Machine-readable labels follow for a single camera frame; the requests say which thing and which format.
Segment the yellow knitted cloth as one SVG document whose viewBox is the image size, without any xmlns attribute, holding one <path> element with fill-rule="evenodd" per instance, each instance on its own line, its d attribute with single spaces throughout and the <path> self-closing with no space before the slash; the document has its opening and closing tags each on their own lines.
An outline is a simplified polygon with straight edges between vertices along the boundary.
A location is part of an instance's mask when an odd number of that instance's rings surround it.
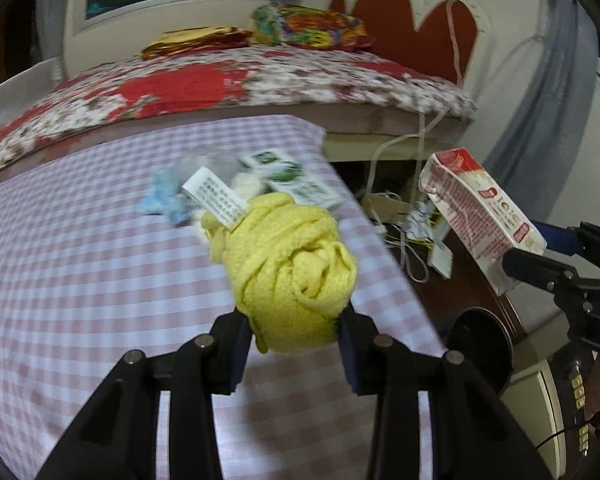
<svg viewBox="0 0 600 480">
<path fill-rule="evenodd" d="M 358 279 L 358 260 L 341 241 L 337 220 L 286 193 L 260 195 L 248 205 L 234 229 L 210 212 L 201 227 L 258 350 L 291 354 L 334 344 Z"/>
</svg>

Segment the red white drink carton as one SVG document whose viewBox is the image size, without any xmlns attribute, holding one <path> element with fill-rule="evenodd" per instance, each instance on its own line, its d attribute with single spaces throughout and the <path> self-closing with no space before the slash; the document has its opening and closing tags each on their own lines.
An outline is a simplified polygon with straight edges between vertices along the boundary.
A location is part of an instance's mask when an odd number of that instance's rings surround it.
<svg viewBox="0 0 600 480">
<path fill-rule="evenodd" d="M 547 242 L 532 221 L 466 150 L 432 154 L 418 181 L 471 257 L 501 296 L 517 281 L 502 265 L 511 249 L 543 255 Z"/>
</svg>

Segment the clear plastic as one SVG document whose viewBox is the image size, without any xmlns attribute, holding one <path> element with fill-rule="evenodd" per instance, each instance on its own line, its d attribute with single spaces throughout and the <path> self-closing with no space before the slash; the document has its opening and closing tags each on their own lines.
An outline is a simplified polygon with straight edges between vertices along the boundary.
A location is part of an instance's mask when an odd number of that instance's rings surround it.
<svg viewBox="0 0 600 480">
<path fill-rule="evenodd" d="M 265 191 L 265 185 L 256 173 L 235 154 L 225 150 L 188 151 L 172 166 L 179 186 L 201 167 L 206 167 L 228 185 L 243 200 L 251 200 Z"/>
</svg>

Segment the light blue wrapper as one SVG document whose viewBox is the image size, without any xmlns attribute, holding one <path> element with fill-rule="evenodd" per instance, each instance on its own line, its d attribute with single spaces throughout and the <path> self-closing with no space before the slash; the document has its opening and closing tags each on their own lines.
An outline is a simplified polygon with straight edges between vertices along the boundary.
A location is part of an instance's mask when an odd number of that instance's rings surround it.
<svg viewBox="0 0 600 480">
<path fill-rule="evenodd" d="M 140 201 L 140 212 L 163 216 L 172 226 L 186 226 L 192 218 L 192 200 L 182 191 L 178 170 L 174 167 L 157 171 L 146 196 Z"/>
</svg>

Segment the green white milk carton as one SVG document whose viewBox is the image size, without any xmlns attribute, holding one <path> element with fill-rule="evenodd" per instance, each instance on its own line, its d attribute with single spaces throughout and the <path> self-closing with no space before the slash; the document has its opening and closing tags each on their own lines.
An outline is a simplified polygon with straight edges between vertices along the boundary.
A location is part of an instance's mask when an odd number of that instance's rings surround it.
<svg viewBox="0 0 600 480">
<path fill-rule="evenodd" d="M 278 148 L 247 153 L 240 161 L 271 191 L 287 193 L 299 205 L 334 209 L 342 203 L 334 188 Z"/>
</svg>

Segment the black trash bin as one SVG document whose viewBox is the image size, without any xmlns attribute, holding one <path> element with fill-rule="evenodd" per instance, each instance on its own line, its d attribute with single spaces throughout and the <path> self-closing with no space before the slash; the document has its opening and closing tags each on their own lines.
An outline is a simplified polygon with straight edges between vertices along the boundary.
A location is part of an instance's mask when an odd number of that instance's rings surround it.
<svg viewBox="0 0 600 480">
<path fill-rule="evenodd" d="M 445 335 L 446 348 L 459 351 L 500 396 L 514 370 L 509 332 L 491 311 L 473 307 L 460 312 Z"/>
</svg>

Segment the grey hanging towel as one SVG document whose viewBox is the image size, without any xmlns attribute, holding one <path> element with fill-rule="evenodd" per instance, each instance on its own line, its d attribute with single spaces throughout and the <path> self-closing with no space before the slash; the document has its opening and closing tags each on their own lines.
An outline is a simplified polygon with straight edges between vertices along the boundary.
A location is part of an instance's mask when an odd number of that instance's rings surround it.
<svg viewBox="0 0 600 480">
<path fill-rule="evenodd" d="M 491 177 L 533 220 L 550 216 L 577 159 L 597 64 L 593 21 L 578 0 L 555 0 L 538 69 L 484 162 Z"/>
</svg>

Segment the white router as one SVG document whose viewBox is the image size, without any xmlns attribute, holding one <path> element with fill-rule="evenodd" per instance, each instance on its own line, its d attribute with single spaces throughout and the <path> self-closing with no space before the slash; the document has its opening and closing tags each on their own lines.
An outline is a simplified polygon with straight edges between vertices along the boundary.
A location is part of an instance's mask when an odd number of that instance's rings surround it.
<svg viewBox="0 0 600 480">
<path fill-rule="evenodd" d="M 425 247 L 426 265 L 445 280 L 452 278 L 453 253 L 444 240 L 451 231 L 441 212 L 430 200 L 418 200 L 403 223 L 406 240 Z"/>
</svg>

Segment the cardboard box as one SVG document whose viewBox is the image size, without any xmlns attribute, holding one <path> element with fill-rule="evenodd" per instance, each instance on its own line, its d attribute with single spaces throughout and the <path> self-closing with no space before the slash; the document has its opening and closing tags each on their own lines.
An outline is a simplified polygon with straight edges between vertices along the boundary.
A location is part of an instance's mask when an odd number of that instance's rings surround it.
<svg viewBox="0 0 600 480">
<path fill-rule="evenodd" d="M 400 197 L 389 194 L 370 194 L 362 200 L 365 213 L 382 224 L 401 224 L 412 211 L 412 206 Z"/>
</svg>

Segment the red heart headboard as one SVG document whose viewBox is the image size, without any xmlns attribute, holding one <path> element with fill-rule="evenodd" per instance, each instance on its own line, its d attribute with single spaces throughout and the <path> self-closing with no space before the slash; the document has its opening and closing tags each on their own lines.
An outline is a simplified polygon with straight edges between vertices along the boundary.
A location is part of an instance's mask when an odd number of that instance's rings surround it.
<svg viewBox="0 0 600 480">
<path fill-rule="evenodd" d="M 362 21 L 374 55 L 453 84 L 466 76 L 479 37 L 466 3 L 444 0 L 422 18 L 412 0 L 332 0 L 329 7 Z"/>
</svg>

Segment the folded yellow red blanket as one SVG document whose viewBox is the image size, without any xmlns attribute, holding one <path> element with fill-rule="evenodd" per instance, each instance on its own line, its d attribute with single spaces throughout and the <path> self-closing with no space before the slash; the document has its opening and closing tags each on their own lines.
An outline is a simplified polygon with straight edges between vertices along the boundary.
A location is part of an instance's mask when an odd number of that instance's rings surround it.
<svg viewBox="0 0 600 480">
<path fill-rule="evenodd" d="M 226 26 L 195 27 L 163 32 L 140 51 L 143 60 L 182 53 L 245 47 L 250 44 L 248 29 Z"/>
</svg>

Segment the colourful pillow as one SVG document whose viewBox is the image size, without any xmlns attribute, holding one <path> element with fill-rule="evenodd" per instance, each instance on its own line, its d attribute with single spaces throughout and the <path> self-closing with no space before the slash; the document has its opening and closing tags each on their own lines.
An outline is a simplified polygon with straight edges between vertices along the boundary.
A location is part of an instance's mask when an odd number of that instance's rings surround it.
<svg viewBox="0 0 600 480">
<path fill-rule="evenodd" d="M 373 39 L 364 23 L 333 10 L 269 3 L 251 14 L 252 44 L 291 46 L 309 50 L 359 51 Z"/>
</svg>

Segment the window with white frame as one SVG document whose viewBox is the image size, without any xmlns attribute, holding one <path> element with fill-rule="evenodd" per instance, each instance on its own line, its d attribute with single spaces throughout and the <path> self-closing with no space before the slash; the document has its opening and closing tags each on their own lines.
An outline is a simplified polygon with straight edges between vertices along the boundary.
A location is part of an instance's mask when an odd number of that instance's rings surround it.
<svg viewBox="0 0 600 480">
<path fill-rule="evenodd" d="M 66 73 L 136 55 L 163 32 L 246 27 L 268 0 L 68 0 L 62 43 Z"/>
</svg>

